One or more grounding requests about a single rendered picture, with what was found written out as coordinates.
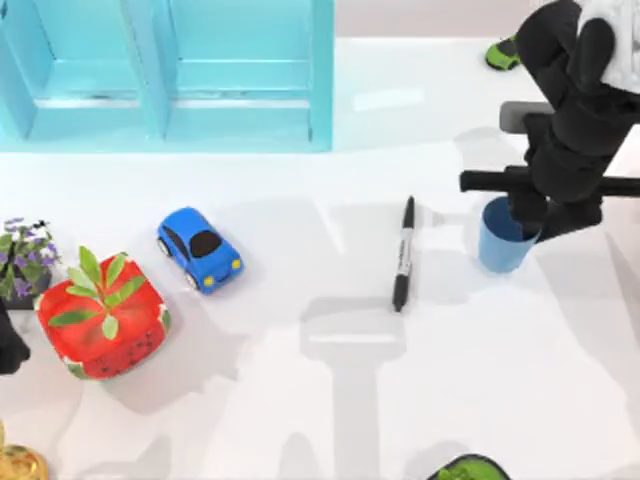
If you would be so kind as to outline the pale grey rounded box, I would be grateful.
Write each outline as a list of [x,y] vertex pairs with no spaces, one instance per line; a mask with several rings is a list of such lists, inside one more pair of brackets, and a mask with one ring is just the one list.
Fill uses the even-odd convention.
[[527,115],[551,115],[553,107],[546,102],[505,101],[500,106],[499,127],[509,134],[525,134],[524,119]]

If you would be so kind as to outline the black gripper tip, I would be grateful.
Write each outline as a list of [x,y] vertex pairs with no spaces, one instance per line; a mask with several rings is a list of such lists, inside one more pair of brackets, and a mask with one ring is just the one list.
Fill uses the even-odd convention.
[[0,300],[0,376],[15,374],[30,356],[30,348],[14,329]]

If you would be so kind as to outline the blue cup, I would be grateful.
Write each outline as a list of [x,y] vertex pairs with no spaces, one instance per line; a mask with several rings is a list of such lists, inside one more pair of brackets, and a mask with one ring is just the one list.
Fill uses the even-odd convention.
[[478,259],[492,273],[513,272],[522,264],[540,232],[540,228],[524,227],[511,217],[507,196],[496,197],[482,211]]

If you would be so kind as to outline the gold trophy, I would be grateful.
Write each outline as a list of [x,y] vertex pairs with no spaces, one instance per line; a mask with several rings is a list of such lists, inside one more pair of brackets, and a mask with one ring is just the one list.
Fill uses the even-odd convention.
[[8,444],[0,421],[0,480],[49,480],[45,459],[32,448]]

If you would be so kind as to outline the black marker pen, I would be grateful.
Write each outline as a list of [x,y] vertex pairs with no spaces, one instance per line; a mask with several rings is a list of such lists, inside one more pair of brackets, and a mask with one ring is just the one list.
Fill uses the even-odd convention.
[[415,199],[407,199],[401,228],[399,259],[393,285],[392,305],[395,312],[401,312],[407,303],[411,275],[411,243],[415,229]]

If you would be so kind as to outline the green plant pot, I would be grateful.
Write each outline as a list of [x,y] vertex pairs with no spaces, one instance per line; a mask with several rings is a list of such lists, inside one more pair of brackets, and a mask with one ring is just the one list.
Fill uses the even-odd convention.
[[425,480],[513,480],[495,460],[480,454],[457,456]]

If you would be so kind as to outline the purple flower plant pot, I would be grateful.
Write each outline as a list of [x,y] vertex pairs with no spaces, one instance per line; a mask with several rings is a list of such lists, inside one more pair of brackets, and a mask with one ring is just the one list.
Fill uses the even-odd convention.
[[5,220],[0,231],[0,302],[7,310],[33,310],[59,261],[48,222]]

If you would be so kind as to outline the green toy car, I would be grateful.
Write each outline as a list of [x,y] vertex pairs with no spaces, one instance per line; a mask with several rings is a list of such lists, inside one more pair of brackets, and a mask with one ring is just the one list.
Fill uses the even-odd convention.
[[521,64],[516,37],[510,36],[492,44],[484,56],[485,63],[496,71],[510,71]]

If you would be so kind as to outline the blue toy car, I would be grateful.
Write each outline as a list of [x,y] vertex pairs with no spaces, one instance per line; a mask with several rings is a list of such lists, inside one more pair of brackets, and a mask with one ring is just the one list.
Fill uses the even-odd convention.
[[244,268],[240,253],[193,207],[166,216],[157,228],[157,243],[202,294],[212,294]]

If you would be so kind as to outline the light blue rack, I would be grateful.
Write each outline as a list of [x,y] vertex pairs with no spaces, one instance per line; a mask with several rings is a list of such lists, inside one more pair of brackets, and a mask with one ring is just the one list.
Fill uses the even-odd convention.
[[333,143],[335,0],[0,0],[0,152]]

